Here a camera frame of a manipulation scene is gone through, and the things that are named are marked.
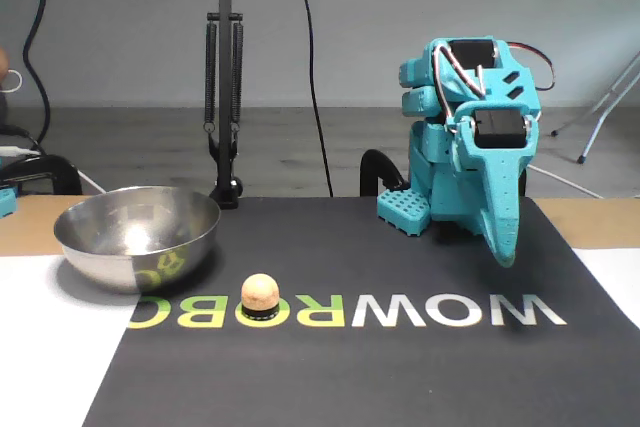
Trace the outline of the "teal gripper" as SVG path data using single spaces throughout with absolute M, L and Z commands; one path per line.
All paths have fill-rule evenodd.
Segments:
M 455 222 L 482 236 L 505 268 L 516 258 L 519 178 L 537 153 L 540 114 L 520 101 L 468 101 L 445 123 L 452 133 Z

